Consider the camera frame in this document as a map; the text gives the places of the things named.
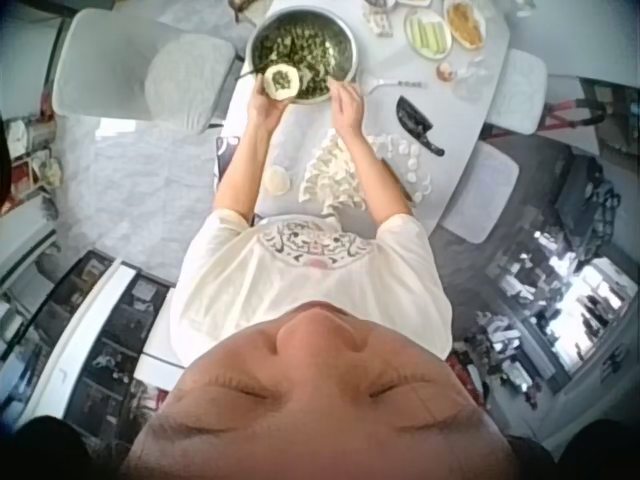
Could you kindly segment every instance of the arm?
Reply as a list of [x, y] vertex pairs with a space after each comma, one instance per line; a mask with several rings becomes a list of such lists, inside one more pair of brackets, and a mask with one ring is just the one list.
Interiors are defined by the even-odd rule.
[[264, 91], [262, 75], [249, 103], [249, 122], [231, 165], [220, 182], [214, 210], [232, 210], [251, 221], [260, 192], [264, 165], [273, 132], [280, 124], [289, 101], [276, 102]]
[[380, 227], [391, 217], [411, 215], [401, 187], [362, 133], [364, 102], [355, 86], [331, 80], [333, 126], [351, 154], [369, 211]]

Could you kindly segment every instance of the closed eye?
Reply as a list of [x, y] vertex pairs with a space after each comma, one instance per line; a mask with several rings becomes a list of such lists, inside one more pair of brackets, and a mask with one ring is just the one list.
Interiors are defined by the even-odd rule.
[[380, 387], [377, 387], [373, 393], [369, 394], [369, 398], [376, 399], [381, 396], [397, 389], [400, 387], [405, 387], [407, 385], [412, 385], [416, 383], [430, 383], [430, 379], [425, 377], [424, 375], [396, 375], [390, 382], [383, 384]]
[[399, 386], [400, 385], [389, 385], [387, 387], [381, 388], [381, 389], [376, 390], [375, 392], [369, 394], [369, 398], [375, 399], [375, 398], [381, 397], [385, 393], [389, 393], [390, 391], [395, 390]]
[[235, 378], [227, 376], [218, 377], [215, 379], [214, 384], [218, 388], [230, 390], [232, 392], [240, 393], [241, 395], [246, 395], [258, 400], [269, 399], [269, 395], [266, 392], [260, 391], [257, 388], [253, 388], [251, 385], [241, 382]]

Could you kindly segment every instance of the stainless steel mixing bowl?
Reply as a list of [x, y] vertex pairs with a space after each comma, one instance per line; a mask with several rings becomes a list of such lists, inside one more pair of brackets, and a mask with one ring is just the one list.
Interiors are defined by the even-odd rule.
[[[258, 64], [257, 46], [265, 35], [284, 25], [297, 24], [300, 22], [313, 22], [327, 32], [329, 41], [340, 39], [334, 46], [336, 51], [336, 67], [332, 76], [336, 80], [350, 82], [356, 76], [358, 68], [358, 48], [353, 33], [344, 21], [323, 8], [317, 7], [291, 7], [282, 9], [268, 17], [260, 25], [247, 45], [247, 63], [251, 70]], [[313, 105], [324, 102], [329, 98], [329, 94], [318, 96], [312, 99], [296, 99], [294, 103], [299, 105]]]

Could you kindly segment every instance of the dumpling wrapper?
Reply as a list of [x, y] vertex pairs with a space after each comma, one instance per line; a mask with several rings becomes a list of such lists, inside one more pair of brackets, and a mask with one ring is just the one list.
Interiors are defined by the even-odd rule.
[[289, 191], [291, 179], [284, 168], [274, 165], [264, 172], [262, 185], [269, 195], [277, 197]]
[[[278, 73], [285, 73], [291, 80], [291, 86], [289, 88], [278, 89], [273, 82], [273, 76]], [[298, 70], [284, 63], [269, 67], [264, 74], [264, 89], [271, 98], [277, 101], [286, 100], [287, 98], [295, 97], [300, 91], [300, 75]]]

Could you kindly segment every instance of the nose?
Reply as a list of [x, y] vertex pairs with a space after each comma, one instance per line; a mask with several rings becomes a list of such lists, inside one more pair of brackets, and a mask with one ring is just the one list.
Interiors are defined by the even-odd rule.
[[278, 332], [276, 346], [297, 387], [344, 387], [359, 377], [363, 341], [336, 312], [314, 307], [297, 314]]

